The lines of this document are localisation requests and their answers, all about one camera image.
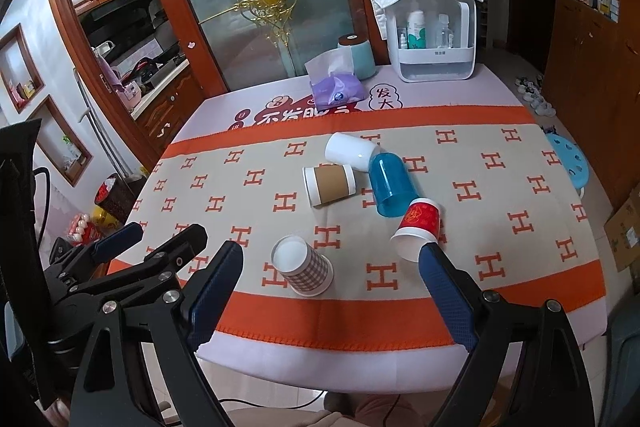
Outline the clear plastic bottle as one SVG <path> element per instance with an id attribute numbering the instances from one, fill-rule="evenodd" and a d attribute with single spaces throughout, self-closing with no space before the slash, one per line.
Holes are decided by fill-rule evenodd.
<path id="1" fill-rule="evenodd" d="M 450 27 L 449 15 L 440 13 L 437 22 L 436 48 L 452 49 L 454 47 L 454 33 Z"/>

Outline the white desktop storage box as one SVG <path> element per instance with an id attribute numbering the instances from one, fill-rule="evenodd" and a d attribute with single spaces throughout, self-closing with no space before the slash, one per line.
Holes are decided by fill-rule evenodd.
<path id="1" fill-rule="evenodd" d="M 370 0 L 381 39 L 393 69 L 405 82 L 467 80 L 476 62 L 476 8 L 482 0 Z M 426 48 L 409 49 L 407 18 L 420 9 L 425 15 Z M 449 15 L 452 49 L 437 49 L 440 13 Z"/>

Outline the grey checkered paper cup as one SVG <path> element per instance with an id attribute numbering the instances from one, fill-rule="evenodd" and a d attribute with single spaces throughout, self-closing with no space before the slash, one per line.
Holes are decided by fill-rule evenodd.
<path id="1" fill-rule="evenodd" d="M 331 261 L 297 235 L 282 237 L 271 251 L 271 264 L 302 297 L 318 297 L 332 284 Z"/>

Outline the blue translucent plastic cup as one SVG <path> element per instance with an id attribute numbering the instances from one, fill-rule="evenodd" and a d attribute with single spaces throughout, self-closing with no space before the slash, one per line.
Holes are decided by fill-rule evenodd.
<path id="1" fill-rule="evenodd" d="M 382 152 L 371 158 L 369 179 L 376 210 L 384 218 L 402 217 L 419 197 L 404 161 L 393 153 Z"/>

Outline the white printed table cover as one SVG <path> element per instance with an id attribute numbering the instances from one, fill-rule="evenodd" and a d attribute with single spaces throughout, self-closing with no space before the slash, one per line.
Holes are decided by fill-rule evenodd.
<path id="1" fill-rule="evenodd" d="M 358 102 L 314 105 L 305 78 L 204 102 L 164 157 L 169 208 L 210 243 L 244 249 L 245 269 L 198 355 L 281 384 L 359 392 L 452 384 L 454 343 L 416 267 L 396 253 L 398 222 L 356 193 L 312 205 L 303 171 L 329 164 L 335 132 L 396 155 L 416 193 L 440 206 L 440 247 L 514 303 L 558 300 L 578 343 L 608 324 L 589 218 L 562 150 L 488 68 L 468 80 L 406 83 L 383 67 Z"/>

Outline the brown sleeve paper cup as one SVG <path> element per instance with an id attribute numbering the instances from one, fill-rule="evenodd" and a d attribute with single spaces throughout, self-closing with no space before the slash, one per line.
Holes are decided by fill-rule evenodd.
<path id="1" fill-rule="evenodd" d="M 356 194 L 354 170 L 349 165 L 322 165 L 303 169 L 307 196 L 312 207 L 321 207 Z"/>

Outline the purple tissue pack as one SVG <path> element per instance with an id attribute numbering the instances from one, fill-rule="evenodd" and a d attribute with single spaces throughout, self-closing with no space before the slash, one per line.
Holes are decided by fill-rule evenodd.
<path id="1" fill-rule="evenodd" d="M 328 110 L 362 101 L 367 91 L 354 74 L 349 49 L 335 48 L 305 64 L 314 105 Z"/>

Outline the orange beige H-pattern cloth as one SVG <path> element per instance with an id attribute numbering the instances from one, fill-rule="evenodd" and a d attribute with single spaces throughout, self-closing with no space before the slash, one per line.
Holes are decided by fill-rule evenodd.
<path id="1" fill-rule="evenodd" d="M 442 206 L 439 244 L 478 286 L 521 305 L 559 301 L 580 341 L 606 326 L 605 285 L 587 211 L 540 128 L 518 106 L 435 106 L 258 124 L 166 150 L 134 203 L 141 242 L 111 264 L 135 265 L 188 225 L 205 251 L 244 251 L 244 271 L 218 329 L 232 337 L 305 349 L 375 352 L 447 346 L 450 336 L 416 266 L 395 253 L 396 219 L 376 210 L 368 177 L 356 194 L 310 205 L 303 169 L 326 165 L 334 132 L 400 157 L 422 197 Z M 271 264 L 297 235 L 332 263 L 331 286 L 302 297 Z"/>

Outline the cardboard box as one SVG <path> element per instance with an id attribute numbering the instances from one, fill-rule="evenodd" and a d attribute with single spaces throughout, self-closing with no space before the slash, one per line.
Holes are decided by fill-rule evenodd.
<path id="1" fill-rule="evenodd" d="M 604 226 L 618 272 L 639 258 L 639 204 L 639 187 L 636 186 Z"/>

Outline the teal cylindrical canister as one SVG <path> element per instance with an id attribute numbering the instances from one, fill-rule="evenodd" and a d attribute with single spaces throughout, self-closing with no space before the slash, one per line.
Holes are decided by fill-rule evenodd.
<path id="1" fill-rule="evenodd" d="M 340 48 L 349 49 L 354 64 L 354 74 L 360 80 L 366 80 L 376 74 L 376 65 L 368 38 L 364 35 L 348 34 L 338 38 Z"/>

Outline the teal white bottle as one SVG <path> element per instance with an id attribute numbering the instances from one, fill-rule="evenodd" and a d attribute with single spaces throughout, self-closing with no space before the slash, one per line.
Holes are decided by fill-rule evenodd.
<path id="1" fill-rule="evenodd" d="M 410 12 L 408 15 L 407 42 L 409 49 L 426 48 L 425 15 L 420 9 Z"/>

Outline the brown wooden cabinet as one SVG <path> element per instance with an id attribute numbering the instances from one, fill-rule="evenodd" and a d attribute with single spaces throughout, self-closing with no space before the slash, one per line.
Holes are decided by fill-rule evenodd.
<path id="1" fill-rule="evenodd" d="M 555 0 L 542 93 L 614 207 L 639 183 L 639 0 L 613 22 L 578 0 Z"/>

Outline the red paper cup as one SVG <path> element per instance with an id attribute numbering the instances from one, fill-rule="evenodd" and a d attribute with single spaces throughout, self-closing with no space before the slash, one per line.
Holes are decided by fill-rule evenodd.
<path id="1" fill-rule="evenodd" d="M 410 202 L 390 245 L 401 259 L 418 262 L 421 248 L 437 244 L 442 231 L 442 206 L 428 198 Z"/>

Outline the blue plastic stool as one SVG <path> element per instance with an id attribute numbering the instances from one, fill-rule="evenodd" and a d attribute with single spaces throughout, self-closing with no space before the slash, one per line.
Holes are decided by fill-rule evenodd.
<path id="1" fill-rule="evenodd" d="M 586 156 L 575 143 L 561 135 L 550 132 L 547 133 L 547 139 L 570 177 L 578 196 L 583 198 L 590 175 Z"/>

